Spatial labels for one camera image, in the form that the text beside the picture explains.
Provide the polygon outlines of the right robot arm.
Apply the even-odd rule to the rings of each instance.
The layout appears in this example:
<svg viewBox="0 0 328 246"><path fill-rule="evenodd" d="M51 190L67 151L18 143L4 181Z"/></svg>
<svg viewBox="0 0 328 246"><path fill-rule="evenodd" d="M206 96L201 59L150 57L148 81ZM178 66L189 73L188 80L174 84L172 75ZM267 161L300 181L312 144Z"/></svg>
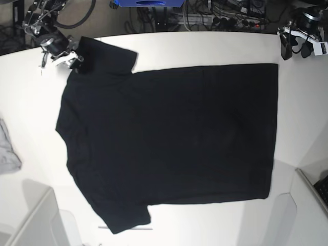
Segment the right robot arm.
<svg viewBox="0 0 328 246"><path fill-rule="evenodd" d="M67 1L34 1L22 22L21 29L41 47L44 68L48 58L56 65L64 64L69 69L79 70L84 58L77 52L78 42L70 35L65 36L60 28L70 30L82 25L94 10L96 1L92 1L86 15L77 23L64 25L57 21L59 12Z"/></svg>

